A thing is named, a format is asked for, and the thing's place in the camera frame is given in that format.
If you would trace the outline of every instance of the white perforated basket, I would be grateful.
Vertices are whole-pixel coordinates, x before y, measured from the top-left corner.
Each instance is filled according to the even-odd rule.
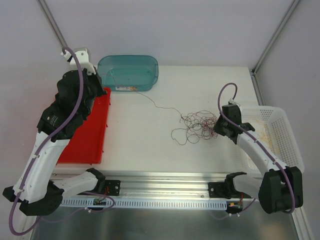
[[[241,106],[243,123],[250,123],[262,141],[271,151],[289,167],[297,166],[303,173],[305,166],[298,145],[284,110],[272,106]],[[258,168],[242,151],[242,159],[251,173]]]

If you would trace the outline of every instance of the robotic arm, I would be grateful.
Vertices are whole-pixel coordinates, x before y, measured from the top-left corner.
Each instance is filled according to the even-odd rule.
[[[34,148],[23,174],[18,182],[3,191],[3,195],[11,202],[19,195],[20,210],[26,216],[46,216],[54,212],[61,202],[85,191],[102,192],[105,187],[105,176],[94,168],[83,174],[65,180],[50,181],[50,176],[57,161],[79,128],[90,115],[96,97],[106,92],[96,69],[89,62],[86,49],[77,51],[76,57],[81,66],[83,77],[83,94],[80,105],[72,119],[57,134],[55,134],[37,152],[38,148],[56,131],[71,115],[80,92],[80,79],[77,70],[66,72],[57,83],[58,93],[55,101],[43,111],[37,125],[38,132]],[[72,69],[77,69],[75,59],[71,54],[63,56],[70,62]],[[25,173],[27,177],[23,189],[20,189]]]
[[[303,205],[301,171],[296,166],[287,166],[263,143],[254,140],[259,139],[259,136],[250,123],[242,123],[238,105],[231,103],[224,105],[222,113],[224,116],[220,115],[214,131],[219,135],[227,136],[242,148],[255,163],[263,179],[249,177],[245,172],[231,173],[226,176],[222,185],[214,188],[214,192],[227,199],[238,193],[247,193],[259,199],[263,210],[268,214],[301,207]],[[292,187],[294,201],[289,184]]]

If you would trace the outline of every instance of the red tray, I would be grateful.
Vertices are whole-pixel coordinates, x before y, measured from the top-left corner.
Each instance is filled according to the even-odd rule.
[[[109,87],[104,90],[107,94],[95,99],[91,114],[75,131],[58,160],[59,164],[101,163],[111,94]]]

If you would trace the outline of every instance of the teal plastic bin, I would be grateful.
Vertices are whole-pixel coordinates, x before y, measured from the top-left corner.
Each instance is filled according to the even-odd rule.
[[[111,55],[98,63],[103,87],[112,91],[150,90],[158,80],[157,60],[146,55]]]

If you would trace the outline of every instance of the sticker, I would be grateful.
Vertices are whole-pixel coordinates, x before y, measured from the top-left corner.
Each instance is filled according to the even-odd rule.
[[[117,91],[137,91],[138,88],[136,86],[116,86],[115,90],[117,90]]]

